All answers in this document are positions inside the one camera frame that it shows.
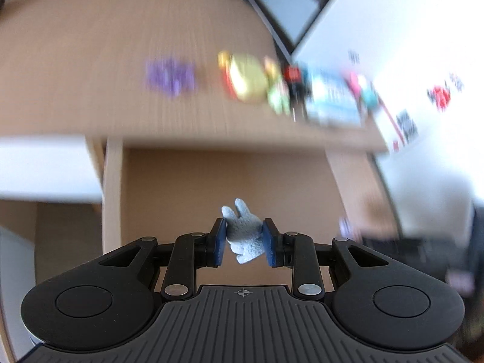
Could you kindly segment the white wooden drawer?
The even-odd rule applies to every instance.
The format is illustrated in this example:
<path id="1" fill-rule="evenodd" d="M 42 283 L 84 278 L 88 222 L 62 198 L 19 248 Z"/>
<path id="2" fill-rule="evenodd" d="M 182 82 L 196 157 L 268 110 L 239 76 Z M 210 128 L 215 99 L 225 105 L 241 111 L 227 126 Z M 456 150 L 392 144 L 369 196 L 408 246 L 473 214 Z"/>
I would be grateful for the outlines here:
<path id="1" fill-rule="evenodd" d="M 166 244 L 206 232 L 243 199 L 282 232 L 329 243 L 341 219 L 377 238 L 398 226 L 373 159 L 364 152 L 255 152 L 139 148 L 107 143 L 103 250 L 144 236 Z"/>

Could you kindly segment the blue wet wipes pack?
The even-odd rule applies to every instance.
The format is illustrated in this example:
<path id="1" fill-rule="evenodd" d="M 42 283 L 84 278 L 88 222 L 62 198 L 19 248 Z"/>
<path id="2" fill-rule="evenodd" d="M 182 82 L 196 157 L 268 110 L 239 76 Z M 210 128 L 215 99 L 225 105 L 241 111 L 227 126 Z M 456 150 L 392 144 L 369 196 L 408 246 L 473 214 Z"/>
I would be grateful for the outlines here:
<path id="1" fill-rule="evenodd" d="M 308 121 L 321 126 L 360 128 L 363 125 L 358 102 L 341 76 L 308 68 L 304 80 L 307 89 L 304 108 Z"/>

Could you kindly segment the white adjacent drawer front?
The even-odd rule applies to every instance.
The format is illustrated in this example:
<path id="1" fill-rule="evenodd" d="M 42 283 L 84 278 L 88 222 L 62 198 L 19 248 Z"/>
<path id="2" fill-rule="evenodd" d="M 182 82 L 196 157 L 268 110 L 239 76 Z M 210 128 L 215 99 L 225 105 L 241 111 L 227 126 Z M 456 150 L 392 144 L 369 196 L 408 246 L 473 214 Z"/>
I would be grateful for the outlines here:
<path id="1" fill-rule="evenodd" d="M 84 135 L 1 137 L 1 198 L 100 203 L 103 146 Z"/>

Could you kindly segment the black red toy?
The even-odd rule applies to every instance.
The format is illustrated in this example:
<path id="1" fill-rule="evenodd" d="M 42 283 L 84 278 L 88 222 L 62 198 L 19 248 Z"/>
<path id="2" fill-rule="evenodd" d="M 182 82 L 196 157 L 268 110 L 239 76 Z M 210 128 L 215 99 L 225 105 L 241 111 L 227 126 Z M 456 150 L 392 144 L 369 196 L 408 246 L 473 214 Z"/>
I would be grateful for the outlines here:
<path id="1" fill-rule="evenodd" d="M 287 65 L 283 69 L 283 76 L 287 83 L 290 97 L 294 100 L 303 100 L 306 95 L 306 84 L 301 69 Z"/>

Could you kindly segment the small yellow green figure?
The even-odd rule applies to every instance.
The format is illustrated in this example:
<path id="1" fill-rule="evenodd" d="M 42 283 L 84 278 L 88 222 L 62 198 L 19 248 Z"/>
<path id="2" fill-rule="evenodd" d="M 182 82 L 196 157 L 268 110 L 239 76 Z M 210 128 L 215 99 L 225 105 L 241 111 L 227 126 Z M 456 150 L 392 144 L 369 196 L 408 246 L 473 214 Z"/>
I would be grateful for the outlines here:
<path id="1" fill-rule="evenodd" d="M 289 89 L 280 66 L 269 57 L 264 58 L 263 65 L 268 81 L 267 102 L 269 106 L 275 114 L 289 116 L 291 114 Z"/>

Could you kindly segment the pink teal plush toy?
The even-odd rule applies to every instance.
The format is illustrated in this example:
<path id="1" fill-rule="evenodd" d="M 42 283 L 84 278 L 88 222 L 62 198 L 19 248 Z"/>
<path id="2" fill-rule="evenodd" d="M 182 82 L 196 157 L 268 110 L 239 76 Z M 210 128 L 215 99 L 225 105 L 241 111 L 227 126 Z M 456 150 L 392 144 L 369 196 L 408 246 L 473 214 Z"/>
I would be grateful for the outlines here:
<path id="1" fill-rule="evenodd" d="M 346 83 L 361 110 L 372 111 L 378 107 L 377 91 L 365 75 L 352 71 L 347 75 Z"/>

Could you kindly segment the yellow toy block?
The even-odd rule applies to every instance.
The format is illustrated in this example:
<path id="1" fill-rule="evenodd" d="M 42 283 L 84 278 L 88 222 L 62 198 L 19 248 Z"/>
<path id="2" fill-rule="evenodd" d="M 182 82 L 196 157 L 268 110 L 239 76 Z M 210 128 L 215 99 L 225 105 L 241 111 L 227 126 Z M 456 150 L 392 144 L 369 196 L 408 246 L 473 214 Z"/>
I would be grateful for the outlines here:
<path id="1" fill-rule="evenodd" d="M 242 103 L 262 103 L 266 99 L 268 79 L 257 58 L 221 51 L 217 63 L 227 91 L 233 98 Z"/>

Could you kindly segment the white aigo box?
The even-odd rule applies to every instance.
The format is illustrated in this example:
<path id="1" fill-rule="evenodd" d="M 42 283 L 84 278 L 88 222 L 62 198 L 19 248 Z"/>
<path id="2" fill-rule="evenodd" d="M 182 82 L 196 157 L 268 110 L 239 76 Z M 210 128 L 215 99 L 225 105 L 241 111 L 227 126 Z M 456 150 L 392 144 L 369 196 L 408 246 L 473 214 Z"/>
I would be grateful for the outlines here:
<path id="1" fill-rule="evenodd" d="M 393 152 L 405 145 L 398 113 L 428 128 L 428 90 L 450 79 L 478 84 L 482 31 L 483 0 L 330 0 L 292 59 L 371 82 L 386 109 L 375 122 Z"/>

